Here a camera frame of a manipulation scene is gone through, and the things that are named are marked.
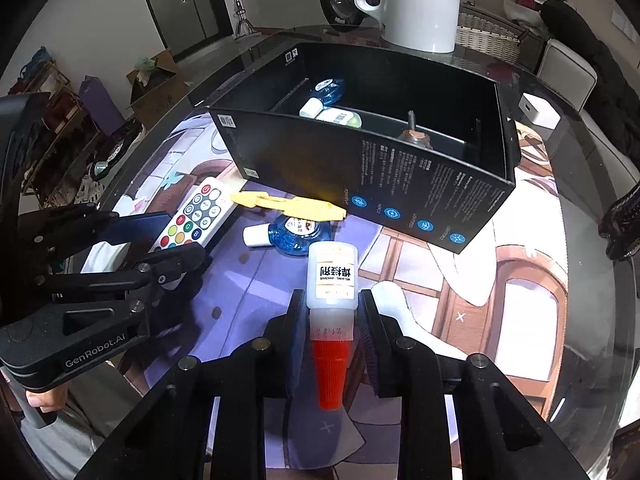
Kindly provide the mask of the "person left hand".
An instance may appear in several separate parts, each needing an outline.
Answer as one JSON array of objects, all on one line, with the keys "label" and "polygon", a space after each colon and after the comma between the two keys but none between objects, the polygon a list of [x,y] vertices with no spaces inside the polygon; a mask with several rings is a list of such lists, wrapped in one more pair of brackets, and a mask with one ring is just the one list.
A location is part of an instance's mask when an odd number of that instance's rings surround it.
[{"label": "person left hand", "polygon": [[32,408],[43,413],[57,412],[64,408],[68,397],[68,385],[60,385],[43,393],[27,391],[26,399]]}]

